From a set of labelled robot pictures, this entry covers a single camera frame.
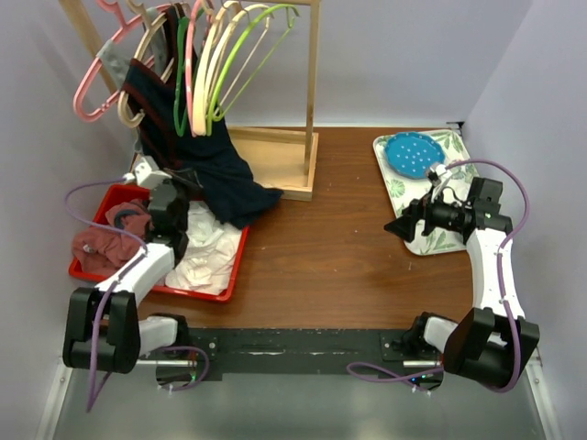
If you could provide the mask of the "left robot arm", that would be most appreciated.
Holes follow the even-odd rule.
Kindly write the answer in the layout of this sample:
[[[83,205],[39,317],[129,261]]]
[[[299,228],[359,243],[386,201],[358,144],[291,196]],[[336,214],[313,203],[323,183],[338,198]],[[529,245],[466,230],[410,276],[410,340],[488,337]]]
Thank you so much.
[[[73,369],[127,374],[151,351],[159,350],[169,359],[183,358],[189,351],[184,317],[160,313],[140,320],[138,306],[182,260],[189,205],[202,187],[190,170],[154,171],[145,181],[130,172],[115,182],[137,183],[147,191],[151,223],[144,237],[133,237],[138,251],[121,269],[72,293],[62,358]]]

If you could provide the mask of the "navy tank top red trim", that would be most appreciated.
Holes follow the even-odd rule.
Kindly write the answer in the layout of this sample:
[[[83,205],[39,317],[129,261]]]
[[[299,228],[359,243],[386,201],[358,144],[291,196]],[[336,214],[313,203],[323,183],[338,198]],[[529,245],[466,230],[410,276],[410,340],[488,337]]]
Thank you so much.
[[[137,89],[129,99],[135,112],[139,104],[145,117],[139,125],[142,152],[157,165],[172,170],[196,170],[204,189],[201,197],[221,223],[238,229],[253,224],[263,213],[275,207],[282,191],[265,188],[254,181],[249,164],[235,149],[224,120],[213,124],[212,135],[193,137],[186,132],[178,137],[173,122],[173,103],[178,67],[177,32],[184,13],[171,6],[164,24],[168,48],[173,56],[172,74],[164,81],[156,74],[145,75],[139,69]]]

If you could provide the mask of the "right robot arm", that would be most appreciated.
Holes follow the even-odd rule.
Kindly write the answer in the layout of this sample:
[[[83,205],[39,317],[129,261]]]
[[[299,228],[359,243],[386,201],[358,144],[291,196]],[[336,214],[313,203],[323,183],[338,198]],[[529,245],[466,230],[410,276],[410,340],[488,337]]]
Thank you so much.
[[[540,333],[517,299],[511,263],[514,228],[500,212],[502,192],[501,182],[486,178],[473,179],[464,203],[447,203],[428,192],[384,229],[405,242],[415,239],[419,223],[424,237],[438,228],[461,236],[471,262],[470,311],[460,322],[422,313],[399,343],[421,360],[438,352],[448,373],[506,392],[519,379]]]

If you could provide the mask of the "beige plastic hanger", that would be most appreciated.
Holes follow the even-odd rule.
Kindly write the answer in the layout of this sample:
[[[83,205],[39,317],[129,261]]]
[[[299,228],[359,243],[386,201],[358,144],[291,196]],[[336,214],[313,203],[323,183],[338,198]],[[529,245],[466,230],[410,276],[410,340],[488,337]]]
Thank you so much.
[[[137,50],[133,58],[129,62],[127,77],[121,87],[120,95],[117,102],[118,117],[123,125],[129,128],[137,128],[143,118],[145,117],[144,109],[137,104],[138,111],[135,112],[129,105],[129,99],[132,93],[137,89],[138,82],[136,78],[139,69],[145,70],[145,75],[156,74],[144,60],[147,50],[150,48],[154,39],[167,39],[163,33],[163,26],[168,21],[166,11],[171,5],[163,5],[162,10],[154,8],[151,12],[139,1],[126,1],[127,7],[131,12],[134,12],[142,20],[146,27],[146,31],[138,44]]]

